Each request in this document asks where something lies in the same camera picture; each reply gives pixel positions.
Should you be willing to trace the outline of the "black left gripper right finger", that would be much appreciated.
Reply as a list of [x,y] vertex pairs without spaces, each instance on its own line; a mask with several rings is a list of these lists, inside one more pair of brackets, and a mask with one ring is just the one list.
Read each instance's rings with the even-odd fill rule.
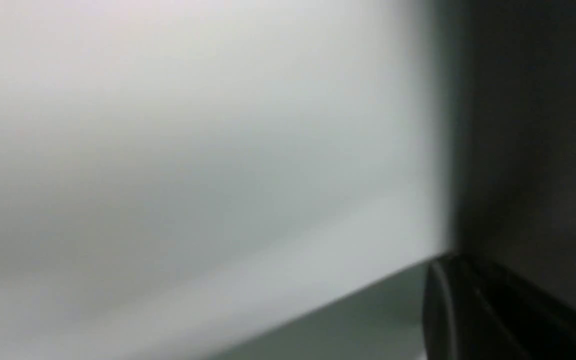
[[500,264],[457,259],[528,360],[576,360],[576,310]]

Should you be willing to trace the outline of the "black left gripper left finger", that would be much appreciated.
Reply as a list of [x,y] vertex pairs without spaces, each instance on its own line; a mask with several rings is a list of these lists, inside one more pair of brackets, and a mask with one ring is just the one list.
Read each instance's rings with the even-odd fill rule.
[[455,257],[432,260],[422,307],[428,360],[527,360],[529,358],[477,294]]

